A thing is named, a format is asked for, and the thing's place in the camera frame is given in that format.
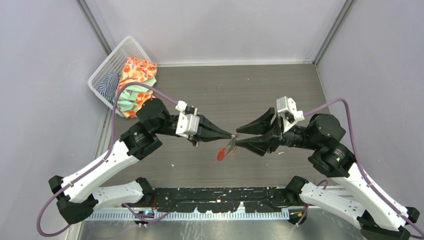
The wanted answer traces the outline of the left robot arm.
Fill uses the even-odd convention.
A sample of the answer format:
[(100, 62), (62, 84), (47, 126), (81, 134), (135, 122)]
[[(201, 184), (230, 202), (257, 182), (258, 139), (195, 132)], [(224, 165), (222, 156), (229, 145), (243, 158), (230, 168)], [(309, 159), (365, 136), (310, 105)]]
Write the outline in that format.
[(94, 211), (121, 204), (148, 207), (154, 190), (142, 177), (127, 184), (104, 187), (103, 183), (121, 170), (136, 164), (162, 146), (159, 135), (183, 138), (197, 146), (199, 142), (231, 139), (197, 109), (186, 103), (176, 106), (179, 114), (170, 114), (162, 100), (145, 101), (136, 112), (138, 122), (124, 132), (112, 148), (83, 169), (67, 177), (53, 176), (48, 182), (57, 194), (56, 206), (70, 225), (87, 219)]

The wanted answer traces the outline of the red handled metal keyring holder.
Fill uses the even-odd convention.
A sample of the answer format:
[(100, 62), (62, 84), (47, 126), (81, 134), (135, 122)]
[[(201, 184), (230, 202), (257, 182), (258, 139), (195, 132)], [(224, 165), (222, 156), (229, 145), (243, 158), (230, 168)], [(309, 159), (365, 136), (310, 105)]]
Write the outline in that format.
[(239, 138), (240, 134), (236, 133), (235, 135), (231, 136), (231, 139), (229, 140), (229, 142), (227, 143), (227, 145), (225, 147), (223, 147), (218, 155), (217, 155), (217, 161), (221, 162), (223, 161), (228, 155), (232, 156), (235, 154), (235, 151), (237, 149), (236, 146), (236, 142)]

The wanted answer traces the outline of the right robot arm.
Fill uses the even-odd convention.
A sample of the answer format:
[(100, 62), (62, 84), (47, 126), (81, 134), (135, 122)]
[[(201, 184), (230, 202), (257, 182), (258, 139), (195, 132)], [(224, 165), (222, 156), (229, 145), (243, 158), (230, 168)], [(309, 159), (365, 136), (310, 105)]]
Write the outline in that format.
[(358, 228), (368, 240), (408, 240), (406, 226), (417, 222), (420, 213), (389, 197), (361, 168), (355, 154), (341, 139), (346, 130), (331, 114), (317, 113), (307, 126), (299, 126), (302, 111), (270, 108), (256, 120), (236, 131), (250, 138), (236, 145), (259, 156), (285, 146), (311, 150), (308, 161), (322, 175), (339, 183), (353, 200), (326, 192), (300, 176), (286, 186), (285, 198), (291, 205), (315, 205), (331, 212)]

